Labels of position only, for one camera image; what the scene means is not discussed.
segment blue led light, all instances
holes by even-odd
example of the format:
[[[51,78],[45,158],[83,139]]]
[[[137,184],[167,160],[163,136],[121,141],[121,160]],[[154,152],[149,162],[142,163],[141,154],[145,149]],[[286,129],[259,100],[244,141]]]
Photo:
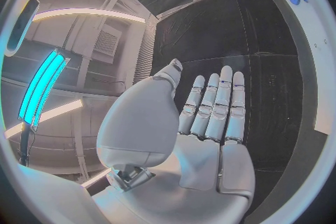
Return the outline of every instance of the blue led light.
[[[56,70],[54,76],[51,78],[48,86],[46,87],[44,93],[43,93],[43,96],[40,100],[40,104],[36,110],[36,114],[35,114],[35,117],[34,117],[34,122],[32,124],[32,128],[33,130],[37,130],[38,128],[38,124],[39,124],[39,121],[40,121],[40,117],[41,117],[41,113],[42,113],[42,110],[43,110],[43,107],[44,107],[44,104],[45,104],[45,101],[47,100],[49,94],[50,94],[50,91],[52,90],[57,78],[59,77],[59,75],[61,74],[61,72],[64,70],[64,68],[66,67],[67,63],[66,61],[63,61],[63,63],[58,67],[58,69]]]
[[[47,57],[47,59],[43,62],[43,64],[41,65],[41,67],[39,68],[39,70],[37,71],[37,73],[35,74],[34,78],[32,79],[24,100],[22,101],[21,107],[20,107],[20,111],[18,113],[18,118],[20,120],[22,120],[26,114],[26,110],[28,107],[28,103],[29,100],[31,98],[32,93],[34,92],[34,89],[36,87],[36,85],[38,84],[39,80],[41,79],[41,76],[43,75],[44,71],[47,69],[47,67],[50,65],[50,63],[53,61],[53,59],[57,56],[57,51],[54,50],[53,52],[51,52],[49,54],[49,56]]]
[[[57,71],[58,67],[62,64],[63,61],[64,57],[58,54],[43,73],[29,101],[26,114],[24,117],[25,122],[29,124],[32,123],[32,119],[35,115],[37,106],[42,98],[45,88],[48,86],[50,80],[54,76],[54,73]]]

